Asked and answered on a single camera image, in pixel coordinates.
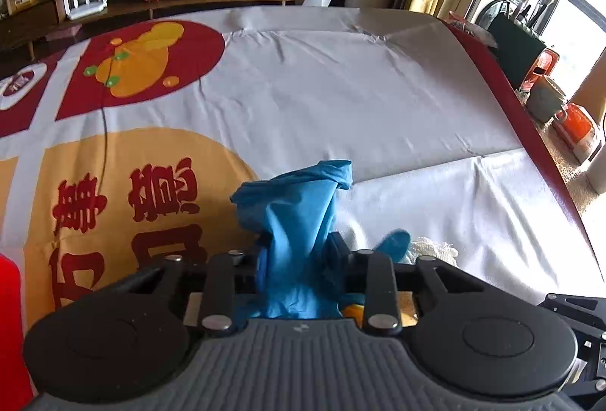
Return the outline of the green ceramic mug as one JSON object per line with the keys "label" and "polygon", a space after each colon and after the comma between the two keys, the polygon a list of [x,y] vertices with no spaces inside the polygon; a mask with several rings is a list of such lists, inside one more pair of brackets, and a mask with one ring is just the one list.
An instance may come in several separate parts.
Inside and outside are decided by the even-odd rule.
{"label": "green ceramic mug", "polygon": [[545,124],[563,109],[566,97],[561,88],[546,75],[541,75],[533,84],[526,109],[539,123]]}

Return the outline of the printed white tablecloth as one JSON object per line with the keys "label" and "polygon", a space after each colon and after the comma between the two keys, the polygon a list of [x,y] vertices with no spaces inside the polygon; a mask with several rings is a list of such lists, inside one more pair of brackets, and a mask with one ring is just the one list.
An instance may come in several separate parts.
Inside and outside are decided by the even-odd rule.
{"label": "printed white tablecloth", "polygon": [[453,245],[516,296],[605,272],[492,53],[423,14],[251,7],[141,22],[1,81],[1,253],[26,325],[163,253],[248,244],[246,181],[347,160],[336,226]]}

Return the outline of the blue rubber glove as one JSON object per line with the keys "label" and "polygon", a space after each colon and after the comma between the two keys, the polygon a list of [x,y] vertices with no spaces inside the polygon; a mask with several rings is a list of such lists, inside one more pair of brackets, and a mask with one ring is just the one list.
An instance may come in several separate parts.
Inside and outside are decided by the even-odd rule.
{"label": "blue rubber glove", "polygon": [[351,162],[329,160],[269,181],[241,184],[231,196],[244,230],[265,237],[265,290],[236,297],[237,323],[249,319],[341,319],[362,294],[344,294],[326,241],[336,217],[336,191],[352,184]]}

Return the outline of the yellow rubber duck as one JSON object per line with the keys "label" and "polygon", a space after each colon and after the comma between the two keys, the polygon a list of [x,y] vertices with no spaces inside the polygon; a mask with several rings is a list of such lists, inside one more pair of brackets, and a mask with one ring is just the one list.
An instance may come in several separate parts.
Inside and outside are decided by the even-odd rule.
{"label": "yellow rubber duck", "polygon": [[356,326],[364,326],[364,307],[362,304],[349,304],[342,308],[341,314],[345,319],[354,319]]}

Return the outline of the white gauze towel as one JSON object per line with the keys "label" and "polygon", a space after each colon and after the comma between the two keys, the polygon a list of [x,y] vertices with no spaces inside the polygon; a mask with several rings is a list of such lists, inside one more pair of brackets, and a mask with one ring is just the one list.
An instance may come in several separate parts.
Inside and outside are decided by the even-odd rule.
{"label": "white gauze towel", "polygon": [[449,265],[457,266],[458,255],[458,250],[452,244],[418,237],[411,240],[404,262],[414,265],[419,256],[431,256],[447,262]]}

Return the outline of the green orange utensil holder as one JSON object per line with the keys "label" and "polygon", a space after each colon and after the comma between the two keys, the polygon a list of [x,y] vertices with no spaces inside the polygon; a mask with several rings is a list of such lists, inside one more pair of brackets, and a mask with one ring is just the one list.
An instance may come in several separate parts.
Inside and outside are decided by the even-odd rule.
{"label": "green orange utensil holder", "polygon": [[497,47],[493,52],[512,88],[530,91],[541,76],[549,76],[560,55],[547,48],[537,36],[527,32],[519,23],[499,13],[490,23],[489,33]]}

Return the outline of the red gift box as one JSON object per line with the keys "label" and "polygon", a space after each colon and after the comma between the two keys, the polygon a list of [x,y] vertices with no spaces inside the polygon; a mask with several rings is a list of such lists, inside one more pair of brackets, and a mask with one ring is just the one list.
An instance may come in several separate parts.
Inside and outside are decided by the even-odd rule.
{"label": "red gift box", "polygon": [[23,362],[20,270],[4,255],[0,262],[0,400],[5,411],[23,410],[34,393]]}

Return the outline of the orange white jar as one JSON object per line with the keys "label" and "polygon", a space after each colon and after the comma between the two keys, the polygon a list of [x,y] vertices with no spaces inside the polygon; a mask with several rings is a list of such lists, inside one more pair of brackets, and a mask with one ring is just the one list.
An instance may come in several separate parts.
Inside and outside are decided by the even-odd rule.
{"label": "orange white jar", "polygon": [[593,159],[603,145],[598,124],[576,103],[563,103],[554,114],[553,126],[579,164]]}

